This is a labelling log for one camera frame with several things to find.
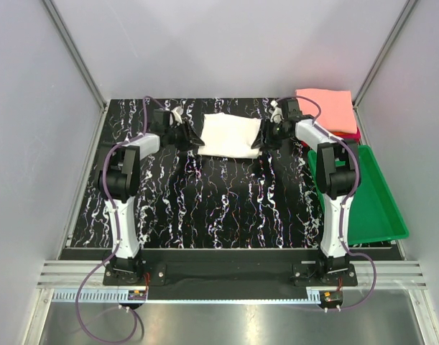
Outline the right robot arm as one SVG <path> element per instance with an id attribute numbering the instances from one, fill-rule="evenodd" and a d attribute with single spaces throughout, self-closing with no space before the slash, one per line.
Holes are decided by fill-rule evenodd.
<path id="1" fill-rule="evenodd" d="M 277 150 L 285 139 L 297 139 L 316 151 L 315 184 L 324 204 L 323 238 L 307 280 L 337 285 L 349 275 L 348 220 L 360 184 L 358 144 L 323 127 L 321 107 L 305 96 L 270 103 L 271 115 L 261 121 L 251 147 Z"/>

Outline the white t shirt red print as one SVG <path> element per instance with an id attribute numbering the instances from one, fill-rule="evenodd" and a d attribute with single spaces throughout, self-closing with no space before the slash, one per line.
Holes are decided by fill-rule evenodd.
<path id="1" fill-rule="evenodd" d="M 225 113 L 205 114 L 201 140 L 204 145 L 198 154 L 209 157 L 256 159 L 259 149 L 251 146 L 257 138 L 260 119 L 251 119 Z"/>

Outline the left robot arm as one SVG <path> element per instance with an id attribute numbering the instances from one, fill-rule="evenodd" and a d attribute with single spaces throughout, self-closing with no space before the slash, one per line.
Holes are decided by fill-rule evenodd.
<path id="1" fill-rule="evenodd" d="M 106 276 L 120 284 L 135 285 L 148 278 L 134 218 L 141 161 L 167 145 L 180 151 L 204 145 L 182 115 L 180 106 L 172 110 L 156 109 L 144 117 L 147 132 L 117 144 L 105 144 L 98 151 L 94 183 L 104 199 L 112 234 L 111 253 L 103 262 Z"/>

